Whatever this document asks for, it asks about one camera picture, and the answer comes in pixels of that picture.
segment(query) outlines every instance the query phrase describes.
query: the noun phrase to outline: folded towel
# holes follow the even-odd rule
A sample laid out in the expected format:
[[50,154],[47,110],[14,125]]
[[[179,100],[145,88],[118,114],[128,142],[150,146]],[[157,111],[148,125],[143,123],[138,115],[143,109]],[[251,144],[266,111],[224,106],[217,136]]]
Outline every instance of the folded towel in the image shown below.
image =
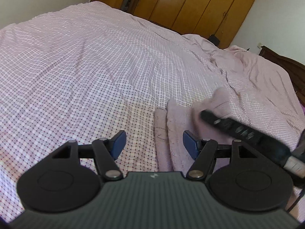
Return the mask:
[[[171,98],[167,104],[167,111],[155,111],[155,145],[159,171],[182,171],[185,175],[192,166],[191,158],[183,145],[182,135],[189,130],[201,139],[214,139],[219,144],[231,144],[232,138],[218,132],[216,129],[201,121],[202,110],[209,109],[223,118],[231,115],[229,97],[225,88],[218,88],[211,98],[195,102],[193,107],[177,105]],[[221,166],[227,165],[228,160],[218,162]]]
[[173,165],[170,156],[170,145],[167,135],[166,117],[166,110],[159,108],[155,110],[155,145],[158,168],[160,172],[173,171]]

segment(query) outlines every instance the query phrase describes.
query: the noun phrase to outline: pink cloth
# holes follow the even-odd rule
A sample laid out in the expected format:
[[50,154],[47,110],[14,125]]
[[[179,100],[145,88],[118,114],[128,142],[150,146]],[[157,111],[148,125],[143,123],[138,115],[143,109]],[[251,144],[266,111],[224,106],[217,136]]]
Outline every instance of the pink cloth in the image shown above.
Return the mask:
[[[241,61],[242,66],[240,70],[242,70],[245,79],[249,81],[248,87],[244,86],[243,88],[239,88],[241,90],[255,90],[257,100],[264,101],[263,104],[258,105],[258,107],[253,110],[255,115],[252,114],[250,116],[249,114],[249,116],[245,116],[241,120],[240,118],[238,119],[245,124],[249,124],[250,126],[262,130],[270,136],[279,139],[289,146],[291,151],[294,150],[297,146],[298,139],[305,128],[305,116],[291,84],[288,73],[277,64],[272,63],[254,53],[248,52],[238,46],[230,46],[226,49],[226,51],[233,54]],[[238,103],[240,105],[240,109],[248,110],[247,106],[242,105],[240,102]],[[262,111],[266,107],[273,110],[273,112],[270,114],[266,113],[266,116],[270,118],[270,127],[277,127],[288,123],[294,127],[295,131],[284,132],[283,130],[271,130],[271,128],[265,130],[261,127],[261,125],[255,126],[254,124],[261,124],[263,120],[263,117],[261,116],[262,114],[258,111]],[[292,140],[295,142],[293,146],[291,146],[289,143]]]
[[[199,139],[214,139],[219,144],[231,144],[232,138],[200,120],[200,112],[206,109],[221,118],[230,116],[228,91],[220,87],[211,98],[194,102],[192,107],[179,106],[171,98],[167,104],[167,111],[155,110],[155,145],[159,171],[173,169],[186,175],[194,163],[183,145],[182,135],[185,130],[189,130]],[[226,165],[228,161],[218,162],[220,165]]]

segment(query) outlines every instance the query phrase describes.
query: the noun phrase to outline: checkered blanket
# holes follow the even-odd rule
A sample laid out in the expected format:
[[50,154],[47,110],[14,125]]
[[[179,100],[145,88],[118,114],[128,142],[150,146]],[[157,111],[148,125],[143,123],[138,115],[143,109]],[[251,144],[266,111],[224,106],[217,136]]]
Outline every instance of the checkered blanket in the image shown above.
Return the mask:
[[[291,83],[285,84],[297,102]],[[20,175],[70,139],[89,144],[119,130],[127,144],[117,164],[156,171],[153,112],[169,98],[190,106],[217,87],[233,116],[293,148],[301,108],[283,115],[249,81],[243,63],[198,35],[156,26],[92,2],[0,30],[0,216],[22,211]],[[93,167],[90,160],[83,165]]]

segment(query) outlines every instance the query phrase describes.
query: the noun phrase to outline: black object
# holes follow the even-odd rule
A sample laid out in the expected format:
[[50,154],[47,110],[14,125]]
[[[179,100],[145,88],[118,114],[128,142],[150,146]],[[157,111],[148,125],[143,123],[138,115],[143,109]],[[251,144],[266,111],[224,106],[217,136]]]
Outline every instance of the black object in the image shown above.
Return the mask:
[[[110,140],[95,140],[91,145],[67,142],[20,177],[17,192],[25,212],[9,226],[14,229],[299,226],[283,210],[292,192],[292,180],[268,158],[245,142],[218,145],[214,140],[198,140],[188,131],[184,132],[183,142],[196,159],[186,178],[179,172],[129,172],[123,178],[114,159],[126,143],[124,131]],[[230,164],[213,174],[216,159],[223,157],[231,157]],[[93,158],[98,174],[81,166],[79,158]]]
[[292,155],[305,162],[305,129],[302,132],[298,146],[292,152]]
[[291,205],[291,207],[287,209],[287,212],[288,212],[288,213],[296,206],[296,204],[298,204],[298,202],[303,198],[304,195],[305,195],[305,188],[302,189],[302,191],[300,192],[298,198],[297,198],[297,199],[295,200],[295,202]]
[[282,142],[232,118],[218,118],[208,110],[201,111],[200,117],[221,132],[251,145],[272,162],[289,171],[295,186],[299,188],[305,186],[305,163],[298,156],[293,156]]
[[0,217],[0,229],[11,229],[9,224],[7,224],[1,217]]
[[111,140],[95,140],[92,145],[78,146],[70,140],[26,171],[17,182],[17,192],[26,209],[60,213],[81,207],[99,192],[100,178],[80,165],[79,157],[92,157],[103,180],[109,170],[120,172],[113,161],[126,144],[126,133],[120,131]]
[[213,43],[215,46],[219,46],[220,44],[220,40],[214,34],[210,35],[208,41]]
[[296,229],[305,229],[305,221],[300,224]]
[[228,207],[247,212],[286,207],[293,187],[289,174],[247,143],[234,140],[228,151],[228,146],[220,145],[218,148],[214,140],[198,141],[189,131],[184,132],[184,142],[187,136],[188,145],[196,144],[197,148],[204,145],[187,177],[191,170],[196,169],[205,173],[201,177],[205,179],[213,171],[210,166],[215,156],[230,157],[230,164],[214,172],[207,182],[217,200]]

